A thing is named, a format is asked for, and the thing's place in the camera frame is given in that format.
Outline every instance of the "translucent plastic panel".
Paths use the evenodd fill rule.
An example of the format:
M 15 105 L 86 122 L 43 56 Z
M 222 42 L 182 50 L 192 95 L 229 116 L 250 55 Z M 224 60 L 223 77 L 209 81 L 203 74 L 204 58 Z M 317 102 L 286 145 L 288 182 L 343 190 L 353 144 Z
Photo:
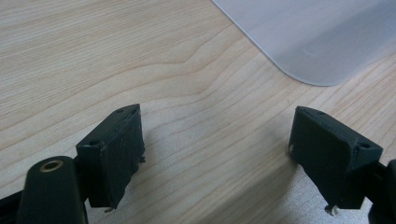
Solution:
M 214 0 L 286 74 L 331 86 L 396 52 L 396 0 Z

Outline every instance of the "wood grain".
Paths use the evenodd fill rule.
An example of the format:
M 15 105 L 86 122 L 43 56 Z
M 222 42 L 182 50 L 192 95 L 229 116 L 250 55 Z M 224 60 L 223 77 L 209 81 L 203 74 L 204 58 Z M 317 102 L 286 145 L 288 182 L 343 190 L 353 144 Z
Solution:
M 141 104 L 147 162 L 91 223 L 367 223 L 328 216 L 286 154 L 297 105 L 396 158 L 396 55 L 321 88 L 284 75 L 209 0 L 0 3 L 0 197 L 111 111 Z

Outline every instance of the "light wood surface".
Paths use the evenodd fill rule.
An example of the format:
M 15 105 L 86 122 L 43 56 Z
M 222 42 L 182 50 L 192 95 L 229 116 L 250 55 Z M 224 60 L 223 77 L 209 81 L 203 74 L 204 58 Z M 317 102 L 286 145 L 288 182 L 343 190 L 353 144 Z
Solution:
M 147 162 L 91 223 L 367 223 L 324 212 L 286 153 L 294 108 L 396 158 L 396 55 L 335 87 L 284 75 L 209 0 L 2 1 L 0 197 L 113 110 L 141 104 Z

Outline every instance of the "black bracket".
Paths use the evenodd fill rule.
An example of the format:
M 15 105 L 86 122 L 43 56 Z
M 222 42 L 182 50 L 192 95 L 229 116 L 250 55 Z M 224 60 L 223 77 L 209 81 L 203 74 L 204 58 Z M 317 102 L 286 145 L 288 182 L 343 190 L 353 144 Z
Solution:
M 382 150 L 321 111 L 296 108 L 289 152 L 329 204 L 327 211 L 360 209 L 367 197 L 373 202 L 371 223 L 395 223 L 396 160 L 385 167 Z
M 22 192 L 0 201 L 0 223 L 88 223 L 84 202 L 117 208 L 145 161 L 140 105 L 111 113 L 76 146 L 74 158 L 32 166 Z

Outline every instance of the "small hole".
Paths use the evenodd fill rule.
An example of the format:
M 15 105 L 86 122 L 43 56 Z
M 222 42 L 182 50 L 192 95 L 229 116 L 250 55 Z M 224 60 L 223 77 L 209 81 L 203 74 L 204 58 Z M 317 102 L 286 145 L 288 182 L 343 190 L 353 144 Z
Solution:
M 92 140 L 91 142 L 89 142 L 88 144 L 90 144 L 90 146 L 96 146 L 100 143 L 99 140 Z
M 367 144 L 367 143 L 358 143 L 358 145 L 359 145 L 360 147 L 365 147 L 365 148 L 370 147 L 370 145 Z
M 42 173 L 51 172 L 51 171 L 57 170 L 62 165 L 64 165 L 63 161 L 49 161 L 49 162 L 44 163 L 40 167 L 40 171 Z

